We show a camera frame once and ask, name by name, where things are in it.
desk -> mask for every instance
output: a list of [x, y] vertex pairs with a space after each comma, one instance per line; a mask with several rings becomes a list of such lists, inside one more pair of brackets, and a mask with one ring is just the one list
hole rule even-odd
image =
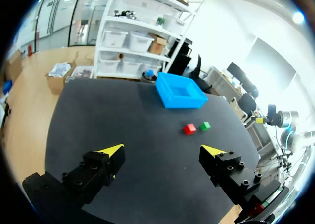
[[242, 93], [215, 67], [212, 67], [206, 81], [212, 85], [219, 95], [226, 97], [228, 102], [231, 102], [234, 97], [238, 101], [242, 96]]
[[[87, 212], [117, 224], [215, 224], [233, 206], [198, 162], [201, 144], [234, 150], [254, 170], [258, 152], [234, 111], [207, 95], [200, 109], [165, 109], [154, 85], [110, 79], [66, 84], [53, 113], [45, 168], [57, 179], [89, 150], [123, 143], [126, 161]], [[193, 135], [185, 124], [211, 128]]]
[[[235, 86], [228, 81], [228, 79], [221, 74], [215, 67], [211, 69], [206, 80], [212, 84], [212, 87], [218, 92], [220, 96], [226, 97], [228, 102], [231, 102], [235, 97], [236, 100], [239, 100], [242, 96], [242, 93], [239, 92]], [[257, 107], [258, 112], [261, 116], [263, 113]], [[249, 122], [246, 126], [248, 133], [250, 134], [257, 150], [262, 150], [265, 146], [268, 146], [270, 143], [273, 143], [272, 135], [273, 131], [270, 132], [266, 125], [257, 124], [255, 122]]]

wooden floor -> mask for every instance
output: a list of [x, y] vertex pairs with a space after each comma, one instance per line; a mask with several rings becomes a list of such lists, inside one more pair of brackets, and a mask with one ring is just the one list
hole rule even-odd
[[92, 65], [94, 47], [69, 47], [38, 52], [22, 60], [23, 71], [13, 84], [8, 103], [12, 113], [5, 122], [4, 142], [8, 162], [19, 184], [29, 175], [44, 173], [46, 140], [59, 95], [47, 86], [45, 74], [56, 63]]

blue object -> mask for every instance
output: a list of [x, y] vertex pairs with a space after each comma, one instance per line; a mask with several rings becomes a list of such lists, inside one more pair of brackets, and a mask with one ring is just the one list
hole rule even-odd
[[208, 98], [189, 78], [160, 72], [157, 91], [166, 108], [200, 108]]
[[144, 73], [144, 76], [145, 76], [145, 77], [152, 77], [152, 76], [154, 76], [153, 71], [152, 71], [152, 70], [147, 70], [147, 71]]
[[12, 80], [6, 81], [2, 90], [3, 94], [6, 95], [6, 93], [9, 92], [11, 88], [12, 88]]

black chair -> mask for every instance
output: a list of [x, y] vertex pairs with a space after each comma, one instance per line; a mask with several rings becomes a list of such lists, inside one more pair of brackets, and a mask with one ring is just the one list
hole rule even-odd
[[199, 88], [208, 94], [211, 94], [211, 87], [212, 85], [209, 84], [207, 81], [199, 78], [199, 74], [200, 74], [200, 69], [201, 69], [201, 57], [198, 54], [198, 64], [195, 70], [193, 70], [190, 74], [189, 74], [189, 78], [194, 80], [194, 82], [196, 82], [196, 84], [199, 86]]

yellow object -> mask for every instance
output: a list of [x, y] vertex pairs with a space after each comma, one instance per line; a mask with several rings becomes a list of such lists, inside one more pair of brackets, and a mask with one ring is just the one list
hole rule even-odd
[[109, 157], [111, 157], [120, 147], [123, 147], [124, 145], [123, 144], [119, 144], [119, 145], [116, 145], [116, 146], [113, 146], [113, 147], [110, 147], [110, 148], [107, 148], [107, 149], [102, 149], [102, 150], [99, 150], [97, 152], [101, 153], [105, 153], [105, 154], [108, 154]]
[[256, 118], [256, 122], [263, 124], [263, 123], [264, 123], [264, 118], [263, 118], [263, 117], [257, 117], [257, 118]]
[[201, 146], [204, 147], [208, 151], [208, 153], [211, 154], [211, 156], [213, 157], [215, 157], [217, 154], [220, 154], [220, 153], [227, 153], [226, 151], [215, 149], [206, 145], [201, 145]]

